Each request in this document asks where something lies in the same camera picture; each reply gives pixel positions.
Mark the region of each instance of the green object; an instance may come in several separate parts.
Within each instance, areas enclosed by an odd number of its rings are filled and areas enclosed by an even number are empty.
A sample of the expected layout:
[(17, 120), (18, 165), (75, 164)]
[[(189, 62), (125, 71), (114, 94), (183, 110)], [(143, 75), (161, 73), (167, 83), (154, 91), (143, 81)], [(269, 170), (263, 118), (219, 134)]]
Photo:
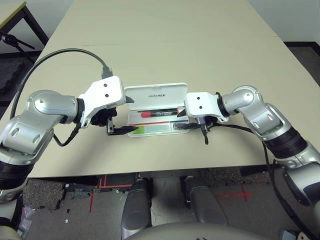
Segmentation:
[(132, 132), (133, 134), (144, 134), (145, 133), (145, 126), (138, 126), (138, 129)]

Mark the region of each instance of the red marker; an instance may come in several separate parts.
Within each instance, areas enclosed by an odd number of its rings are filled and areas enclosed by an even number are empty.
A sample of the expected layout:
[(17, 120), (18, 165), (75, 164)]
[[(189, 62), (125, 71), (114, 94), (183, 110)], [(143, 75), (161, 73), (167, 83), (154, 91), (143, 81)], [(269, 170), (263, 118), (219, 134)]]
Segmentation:
[(162, 109), (155, 111), (144, 111), (141, 113), (142, 118), (162, 117), (162, 116), (173, 116), (178, 115), (178, 108), (176, 109)]

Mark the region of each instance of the beige tabletop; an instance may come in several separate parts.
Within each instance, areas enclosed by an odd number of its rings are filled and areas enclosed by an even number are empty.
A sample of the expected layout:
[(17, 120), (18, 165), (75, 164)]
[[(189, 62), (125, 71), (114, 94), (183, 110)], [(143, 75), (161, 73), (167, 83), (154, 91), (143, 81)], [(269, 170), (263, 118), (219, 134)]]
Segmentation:
[[(257, 87), (320, 149), (320, 88), (246, 0), (75, 0), (41, 56), (63, 48), (99, 55), (124, 86), (185, 82), (189, 92), (230, 93)], [(101, 65), (81, 53), (42, 64), (21, 95), (50, 89), (79, 96), (101, 77)], [(128, 107), (117, 108), (116, 127), (127, 124)], [(9, 119), (9, 110), (0, 128)], [(230, 123), (244, 126), (241, 115)], [(73, 124), (58, 125), (63, 141)], [(247, 132), (217, 127), (205, 145), (199, 130), (186, 134), (107, 136), (81, 129), (66, 147), (51, 141), (30, 177), (62, 177), (264, 164), (261, 142)]]
[(25, 1), (0, 3), (0, 29), (9, 22), (27, 3)]

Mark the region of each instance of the red floor marking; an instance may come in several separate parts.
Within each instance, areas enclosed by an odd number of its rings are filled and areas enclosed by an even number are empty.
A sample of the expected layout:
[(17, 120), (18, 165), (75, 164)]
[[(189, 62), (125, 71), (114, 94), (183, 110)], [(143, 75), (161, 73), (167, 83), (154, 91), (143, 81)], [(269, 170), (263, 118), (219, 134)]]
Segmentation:
[(112, 188), (128, 188), (131, 187), (132, 184), (123, 184), (123, 185), (107, 185), (107, 175), (104, 176), (104, 184), (102, 185), (102, 179), (100, 178), (99, 189), (112, 189)]
[(245, 190), (245, 185), (243, 183), (240, 183), (240, 186), (241, 186), (241, 189), (242, 189), (242, 192), (243, 192), (243, 198), (244, 198), (244, 201), (245, 202), (248, 202), (248, 199), (247, 199), (247, 196), (246, 196), (246, 190)]
[(89, 213), (92, 212), (92, 204), (94, 202), (94, 192), (91, 193)]
[(241, 196), (251, 196), (252, 192), (237, 192), (231, 194), (220, 194), (215, 195), (217, 198), (230, 198), (230, 197), (241, 197)]

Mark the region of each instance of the black wire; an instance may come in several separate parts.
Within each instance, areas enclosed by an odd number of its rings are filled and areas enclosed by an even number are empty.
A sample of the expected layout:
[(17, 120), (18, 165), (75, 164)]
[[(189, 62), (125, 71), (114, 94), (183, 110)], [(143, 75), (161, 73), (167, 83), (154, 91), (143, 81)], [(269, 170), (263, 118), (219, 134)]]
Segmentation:
[(217, 122), (214, 122), (210, 127), (208, 127), (208, 129), (211, 129), (213, 127), (227, 127), (227, 128), (232, 128), (232, 129), (240, 129), (249, 133), (252, 133), (252, 130), (248, 127), (244, 127), (244, 126), (239, 126), (239, 125), (234, 125), (234, 124), (220, 124)]
[[(227, 128), (234, 128), (234, 129), (240, 129), (249, 133), (253, 132), (251, 131), (250, 128), (248, 127), (243, 127), (243, 126), (239, 126), (239, 125), (234, 125), (234, 124), (220, 124), (217, 122), (214, 122), (208, 129), (211, 129), (213, 127), (227, 127)], [(278, 198), (279, 202), (281, 203), (283, 209), (285, 210), (285, 212), (288, 214), (288, 216), (292, 219), (292, 221), (297, 225), (297, 227), (304, 232), (304, 234), (310, 239), (310, 240), (318, 240), (319, 238), (317, 238), (307, 227), (306, 225), (304, 225), (304, 223), (300, 220), (300, 218), (297, 216), (297, 214), (295, 213), (295, 211), (291, 208), (291, 206), (288, 204), (288, 202), (283, 198), (283, 196), (281, 195), (281, 193), (279, 192), (277, 186), (276, 186), (276, 182), (275, 182), (275, 166), (276, 166), (276, 160), (273, 160), (272, 163), (272, 168), (270, 168), (270, 163), (269, 163), (269, 158), (268, 158), (268, 152), (267, 152), (267, 148), (264, 145), (263, 142), (262, 146), (263, 146), (263, 151), (264, 151), (264, 157), (265, 157), (265, 162), (266, 162), (266, 167), (268, 169), (269, 172), (269, 177), (272, 183), (272, 187), (274, 190), (274, 193), (276, 195), (276, 197)]]
[[(95, 55), (94, 53), (90, 52), (90, 51), (87, 51), (87, 50), (83, 50), (83, 49), (80, 49), (80, 48), (65, 48), (65, 49), (61, 49), (61, 50), (58, 50), (58, 51), (54, 51), (52, 53), (49, 53), (48, 55), (44, 56), (43, 58), (41, 58), (39, 61), (37, 61), (31, 68), (30, 70), (27, 72), (27, 74), (24, 76), (22, 82), (20, 83), (20, 86), (16, 92), (16, 95), (15, 95), (15, 98), (14, 98), (14, 101), (13, 101), (13, 105), (12, 105), (12, 109), (11, 109), (11, 114), (10, 114), (10, 119), (14, 118), (15, 117), (15, 114), (16, 114), (16, 110), (17, 110), (17, 106), (18, 106), (18, 102), (19, 102), (19, 98), (20, 98), (20, 95), (27, 83), (27, 80), (28, 78), (30, 77), (30, 75), (36, 70), (37, 67), (40, 66), (40, 64), (42, 64), (44, 61), (48, 60), (49, 58), (52, 58), (53, 56), (55, 55), (58, 55), (58, 54), (63, 54), (63, 53), (67, 53), (67, 52), (79, 52), (79, 53), (84, 53), (84, 54), (88, 54), (92, 57), (94, 57), (95, 59), (97, 59), (101, 64), (102, 64), (102, 69), (104, 71), (109, 71), (110, 69), (108, 68), (108, 66), (106, 65), (106, 63), (100, 58), (98, 57), (97, 55)], [(78, 124), (75, 126), (75, 128), (73, 129), (70, 137), (64, 142), (64, 143), (61, 143), (60, 140), (58, 139), (58, 137), (54, 134), (53, 135), (53, 138), (54, 140), (56, 141), (56, 143), (59, 145), (59, 146), (65, 146), (67, 145), (68, 143), (71, 142), (71, 140), (77, 135), (77, 133), (79, 132), (79, 129), (80, 129), (81, 126), (79, 126)]]

